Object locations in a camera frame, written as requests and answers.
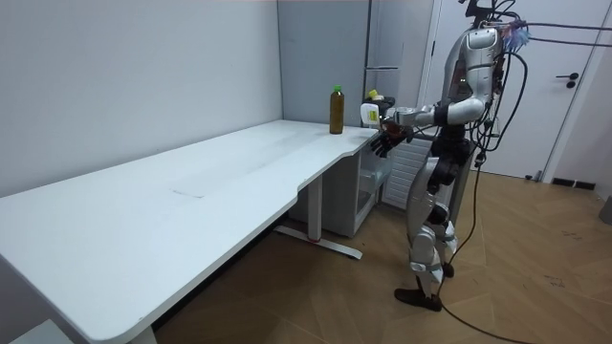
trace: robot leg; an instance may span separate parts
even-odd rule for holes
[[[440,283],[443,276],[442,264],[436,249],[436,234],[426,224],[434,209],[435,194],[440,183],[436,174],[440,173],[439,158],[427,158],[412,183],[406,203],[407,236],[410,243],[410,269],[417,276],[417,290],[395,290],[395,297],[412,306],[427,308],[439,312],[442,309],[440,299],[431,290],[432,283]]]
[[[430,227],[436,235],[436,249],[440,255],[444,275],[449,278],[454,277],[455,270],[448,263],[447,249],[453,254],[457,251],[457,237],[454,225],[448,220],[448,208],[444,204],[436,203],[427,217],[426,226]]]

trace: wooden floor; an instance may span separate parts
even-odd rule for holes
[[[458,221],[471,227],[473,176]],[[483,174],[477,227],[442,299],[488,331],[534,343],[612,343],[612,226],[595,193]],[[404,216],[381,206],[353,261],[269,235],[157,332],[160,344],[497,343],[393,298],[414,288]]]

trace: door handle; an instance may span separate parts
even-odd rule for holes
[[[570,80],[577,80],[580,77],[580,74],[578,74],[578,73],[571,73],[570,75],[557,75],[557,77],[559,77],[559,78],[567,77]]]

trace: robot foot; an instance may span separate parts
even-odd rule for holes
[[[438,295],[426,297],[422,290],[396,289],[395,298],[410,306],[422,307],[434,312],[442,310],[442,301]]]
[[[444,272],[445,277],[452,278],[455,276],[455,268],[452,267],[449,263],[444,263],[442,265],[442,271]]]

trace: desk leg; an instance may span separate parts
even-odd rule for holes
[[[131,344],[157,344],[155,340],[155,334],[153,334],[153,329],[151,327],[147,327],[146,330],[142,331],[136,338],[130,341]]]
[[[358,250],[321,239],[322,204],[323,176],[318,176],[308,185],[308,235],[285,226],[278,226],[275,231],[345,254],[350,258],[361,259],[363,254]]]

